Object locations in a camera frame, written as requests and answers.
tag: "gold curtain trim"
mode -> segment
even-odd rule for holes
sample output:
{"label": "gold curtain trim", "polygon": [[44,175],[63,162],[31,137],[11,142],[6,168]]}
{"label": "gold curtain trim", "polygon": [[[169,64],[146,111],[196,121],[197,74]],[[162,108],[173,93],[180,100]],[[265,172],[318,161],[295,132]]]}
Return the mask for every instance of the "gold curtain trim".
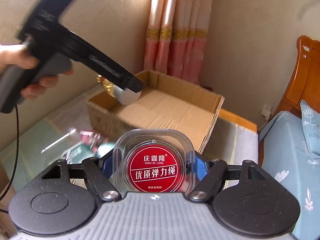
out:
{"label": "gold curtain trim", "polygon": [[164,27],[161,29],[149,29],[147,30],[147,39],[149,40],[186,40],[186,39],[206,39],[208,36],[207,31],[203,30],[181,30],[181,29],[170,29]]}

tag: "curtain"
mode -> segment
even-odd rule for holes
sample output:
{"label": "curtain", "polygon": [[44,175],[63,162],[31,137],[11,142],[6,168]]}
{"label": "curtain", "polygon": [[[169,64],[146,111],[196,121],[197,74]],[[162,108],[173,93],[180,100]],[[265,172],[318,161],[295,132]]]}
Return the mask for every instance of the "curtain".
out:
{"label": "curtain", "polygon": [[144,69],[198,83],[212,0],[152,0]]}

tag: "wooden headboard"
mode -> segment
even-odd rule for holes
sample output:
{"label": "wooden headboard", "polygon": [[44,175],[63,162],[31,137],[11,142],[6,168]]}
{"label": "wooden headboard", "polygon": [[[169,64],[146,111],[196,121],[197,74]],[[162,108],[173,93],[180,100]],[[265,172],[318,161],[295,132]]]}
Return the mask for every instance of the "wooden headboard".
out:
{"label": "wooden headboard", "polygon": [[320,42],[297,40],[298,57],[290,82],[273,116],[286,110],[301,118],[300,101],[320,112]]}

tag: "human hand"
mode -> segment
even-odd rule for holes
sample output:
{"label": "human hand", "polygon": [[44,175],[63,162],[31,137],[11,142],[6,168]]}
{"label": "human hand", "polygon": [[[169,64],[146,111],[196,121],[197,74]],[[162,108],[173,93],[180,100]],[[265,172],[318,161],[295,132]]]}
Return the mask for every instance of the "human hand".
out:
{"label": "human hand", "polygon": [[[0,74],[8,65],[17,65],[23,69],[35,68],[39,60],[30,56],[23,45],[0,45]],[[65,75],[72,75],[73,69],[65,72]],[[40,79],[39,84],[32,84],[21,90],[21,95],[26,99],[35,100],[43,95],[47,88],[54,88],[57,85],[57,76],[46,76]]]}

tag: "wall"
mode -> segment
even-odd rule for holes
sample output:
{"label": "wall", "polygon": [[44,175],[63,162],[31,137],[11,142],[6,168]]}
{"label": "wall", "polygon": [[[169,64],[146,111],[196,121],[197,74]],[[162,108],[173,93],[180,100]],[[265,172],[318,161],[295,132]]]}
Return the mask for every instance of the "wall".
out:
{"label": "wall", "polygon": [[295,66],[300,35],[320,39],[320,0],[213,0],[200,83],[223,108],[259,126],[277,107]]}
{"label": "wall", "polygon": [[[0,44],[18,41],[16,26],[23,25],[38,0],[0,0]],[[146,29],[151,0],[76,0],[62,17],[62,24],[106,53],[129,71],[143,68]],[[95,73],[74,63],[75,74],[61,76],[55,89],[19,108],[24,132],[54,109],[94,87]],[[15,113],[0,114],[0,150],[16,137]]]}

